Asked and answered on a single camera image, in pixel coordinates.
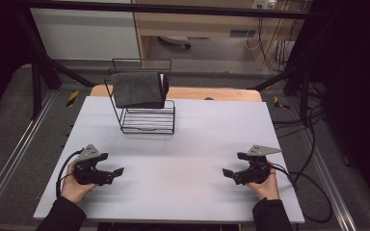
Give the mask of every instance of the person's left hand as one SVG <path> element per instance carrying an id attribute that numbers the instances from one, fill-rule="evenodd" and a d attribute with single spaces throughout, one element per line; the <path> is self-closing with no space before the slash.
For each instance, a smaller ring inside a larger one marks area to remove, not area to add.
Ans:
<path id="1" fill-rule="evenodd" d="M 73 177 L 73 170 L 76 162 L 73 161 L 67 166 L 66 178 L 63 183 L 61 196 L 73 203 L 78 203 L 84 196 L 94 189 L 97 185 L 80 185 Z"/>
<path id="2" fill-rule="evenodd" d="M 263 183 L 256 184 L 250 182 L 246 185 L 257 193 L 257 196 L 260 200 L 265 197 L 267 198 L 267 200 L 280 199 L 280 195 L 278 194 L 278 180 L 276 178 L 276 170 L 272 167 L 270 168 L 269 176 Z"/>

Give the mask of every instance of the cabinet door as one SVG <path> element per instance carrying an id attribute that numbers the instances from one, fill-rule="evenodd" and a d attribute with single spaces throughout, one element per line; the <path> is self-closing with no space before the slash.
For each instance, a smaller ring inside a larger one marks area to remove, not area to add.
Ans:
<path id="1" fill-rule="evenodd" d="M 129 0 L 84 0 L 130 3 Z M 133 13 L 32 9 L 47 54 L 59 60 L 140 58 Z"/>

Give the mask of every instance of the gray cloth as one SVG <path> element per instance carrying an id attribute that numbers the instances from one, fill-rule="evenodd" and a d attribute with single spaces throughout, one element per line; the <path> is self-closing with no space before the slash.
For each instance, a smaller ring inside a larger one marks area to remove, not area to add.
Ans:
<path id="1" fill-rule="evenodd" d="M 157 72 L 124 72 L 111 76 L 117 108 L 163 109 L 168 81 Z"/>

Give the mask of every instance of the wire basket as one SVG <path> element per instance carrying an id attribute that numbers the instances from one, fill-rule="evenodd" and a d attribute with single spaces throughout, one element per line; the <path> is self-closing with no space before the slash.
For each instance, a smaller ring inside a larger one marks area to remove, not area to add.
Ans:
<path id="1" fill-rule="evenodd" d="M 113 65 L 114 68 L 109 69 L 110 76 L 115 73 L 138 71 L 158 72 L 169 76 L 171 72 L 171 61 L 167 60 L 113 59 Z M 122 133 L 174 134 L 175 103 L 172 100 L 166 100 L 163 109 L 117 108 L 111 79 L 106 78 L 104 83 Z"/>

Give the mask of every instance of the tabletop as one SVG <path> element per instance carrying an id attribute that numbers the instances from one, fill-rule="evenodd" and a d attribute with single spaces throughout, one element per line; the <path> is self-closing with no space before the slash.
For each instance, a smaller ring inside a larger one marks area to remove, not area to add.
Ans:
<path id="1" fill-rule="evenodd" d="M 79 204 L 90 220 L 252 222 L 257 196 L 223 177 L 222 168 L 246 169 L 249 164 L 238 160 L 237 152 L 246 152 L 254 144 L 279 148 L 266 104 L 199 99 L 174 102 L 174 135 L 126 135 L 119 130 L 108 97 L 87 97 L 34 217 L 45 218 L 49 212 L 56 198 L 55 181 L 68 155 L 93 144 L 100 152 L 109 153 L 98 169 L 125 170 L 112 185 L 97 187 Z M 268 160 L 285 167 L 281 153 L 268 155 Z M 277 179 L 290 221 L 304 222 L 287 178 L 277 174 Z"/>

